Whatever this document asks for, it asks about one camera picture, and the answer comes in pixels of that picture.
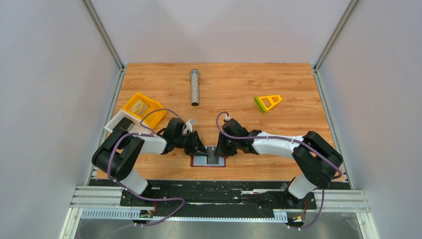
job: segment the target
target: yellow tray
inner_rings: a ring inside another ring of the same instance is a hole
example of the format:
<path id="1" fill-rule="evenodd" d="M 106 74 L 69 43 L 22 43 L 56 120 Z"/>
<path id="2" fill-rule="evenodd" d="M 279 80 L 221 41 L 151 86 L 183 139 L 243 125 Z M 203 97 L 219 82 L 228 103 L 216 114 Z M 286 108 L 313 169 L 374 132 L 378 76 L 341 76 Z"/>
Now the yellow tray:
<path id="1" fill-rule="evenodd" d="M 145 103 L 147 103 L 148 105 L 148 109 L 144 112 L 144 114 L 140 117 L 139 115 L 135 114 L 134 112 L 130 111 L 130 109 L 132 108 L 132 106 L 138 102 L 139 100 L 144 101 Z M 134 117 L 138 118 L 138 119 L 142 119 L 145 117 L 145 115 L 147 115 L 148 113 L 150 113 L 153 110 L 157 110 L 157 109 L 162 109 L 163 106 L 158 102 L 155 101 L 141 93 L 136 93 L 124 106 L 123 106 L 123 110 L 128 112 L 129 114 L 133 115 Z M 157 111 L 152 113 L 150 116 L 148 116 L 144 122 L 151 128 L 154 129 L 155 126 L 157 126 L 157 124 L 160 122 L 160 120 L 167 114 L 167 111 Z"/>

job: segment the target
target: white wall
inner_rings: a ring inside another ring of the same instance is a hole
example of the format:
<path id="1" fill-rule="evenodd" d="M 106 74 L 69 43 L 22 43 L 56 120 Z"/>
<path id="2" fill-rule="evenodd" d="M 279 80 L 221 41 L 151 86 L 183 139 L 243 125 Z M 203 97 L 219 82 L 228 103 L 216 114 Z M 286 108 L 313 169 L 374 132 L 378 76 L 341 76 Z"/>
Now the white wall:
<path id="1" fill-rule="evenodd" d="M 321 70 L 380 238 L 420 238 L 422 1 L 363 0 Z"/>
<path id="2" fill-rule="evenodd" d="M 0 43 L 0 238 L 57 238 L 117 68 L 80 0 L 2 1 Z"/>
<path id="3" fill-rule="evenodd" d="M 316 63 L 349 0 L 93 0 L 124 63 Z"/>

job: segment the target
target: wooden table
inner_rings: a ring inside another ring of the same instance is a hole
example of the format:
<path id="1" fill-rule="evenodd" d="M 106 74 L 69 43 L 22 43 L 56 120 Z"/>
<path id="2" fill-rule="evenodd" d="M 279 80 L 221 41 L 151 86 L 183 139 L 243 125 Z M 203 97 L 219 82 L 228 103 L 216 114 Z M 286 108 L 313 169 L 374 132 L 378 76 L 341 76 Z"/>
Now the wooden table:
<path id="1" fill-rule="evenodd" d="M 191 106 L 189 73 L 193 68 L 201 74 L 197 107 Z M 221 111 L 228 111 L 248 130 L 280 135 L 312 130 L 333 145 L 309 64 L 129 64 L 114 113 L 136 92 L 174 110 L 183 120 L 195 119 L 194 129 L 204 145 L 217 145 L 215 117 Z M 283 101 L 263 114 L 254 97 L 268 95 L 281 95 Z M 155 129 L 166 127 L 171 117 L 167 113 Z M 146 179 L 291 180 L 300 174 L 291 159 L 241 151 L 227 159 L 225 168 L 190 167 L 190 157 L 182 149 L 167 155 L 142 154 L 135 169 Z M 98 172 L 97 177 L 106 178 L 106 174 Z"/>

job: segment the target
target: triangle-shaped object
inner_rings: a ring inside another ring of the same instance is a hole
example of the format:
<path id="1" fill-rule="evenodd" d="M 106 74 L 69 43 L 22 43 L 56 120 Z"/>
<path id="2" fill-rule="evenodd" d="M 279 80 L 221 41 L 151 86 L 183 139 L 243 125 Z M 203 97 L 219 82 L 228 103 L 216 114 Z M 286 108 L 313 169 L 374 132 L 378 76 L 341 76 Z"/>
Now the triangle-shaped object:
<path id="1" fill-rule="evenodd" d="M 264 99 L 269 102 L 270 106 L 267 106 L 264 103 Z M 283 100 L 280 95 L 273 95 L 273 96 L 256 96 L 255 97 L 255 103 L 258 105 L 259 109 L 262 113 L 266 113 L 269 111 L 272 107 L 276 106 L 278 103 L 280 103 Z"/>

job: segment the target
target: metal cylinder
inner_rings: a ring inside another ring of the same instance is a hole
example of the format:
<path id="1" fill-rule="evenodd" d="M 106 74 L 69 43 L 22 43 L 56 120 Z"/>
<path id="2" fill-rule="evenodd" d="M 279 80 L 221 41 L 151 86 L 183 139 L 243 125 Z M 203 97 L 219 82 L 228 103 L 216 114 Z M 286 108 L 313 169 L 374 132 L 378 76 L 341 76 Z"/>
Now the metal cylinder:
<path id="1" fill-rule="evenodd" d="M 191 104 L 199 105 L 199 71 L 192 69 L 191 71 Z"/>

